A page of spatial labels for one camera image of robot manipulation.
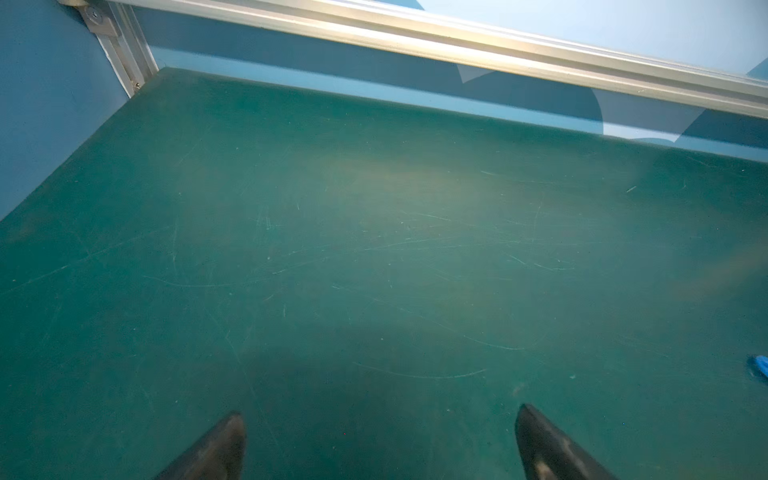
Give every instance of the scratched green mat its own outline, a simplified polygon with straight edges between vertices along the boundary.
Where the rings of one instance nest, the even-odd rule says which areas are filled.
[[[768,169],[164,69],[0,223],[0,478],[762,478]]]

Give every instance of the blue object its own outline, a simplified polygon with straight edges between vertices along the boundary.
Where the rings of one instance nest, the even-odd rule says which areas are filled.
[[[768,357],[762,355],[756,356],[755,365],[757,366],[757,369],[763,373],[763,375],[768,377]]]

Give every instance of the pointed black object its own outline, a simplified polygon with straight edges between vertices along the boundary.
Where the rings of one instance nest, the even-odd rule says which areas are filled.
[[[520,407],[515,436],[527,480],[617,480],[532,405]]]
[[[231,412],[154,480],[239,480],[244,453],[245,423]]]

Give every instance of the green tabletop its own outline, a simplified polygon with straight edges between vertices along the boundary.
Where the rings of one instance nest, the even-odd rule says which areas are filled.
[[[45,141],[41,132],[40,141]],[[0,223],[0,478],[768,471],[768,166],[164,69]]]

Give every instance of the aluminum rail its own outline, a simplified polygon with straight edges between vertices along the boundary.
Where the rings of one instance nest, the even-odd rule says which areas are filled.
[[[768,82],[366,0],[120,0],[224,22],[768,118]]]

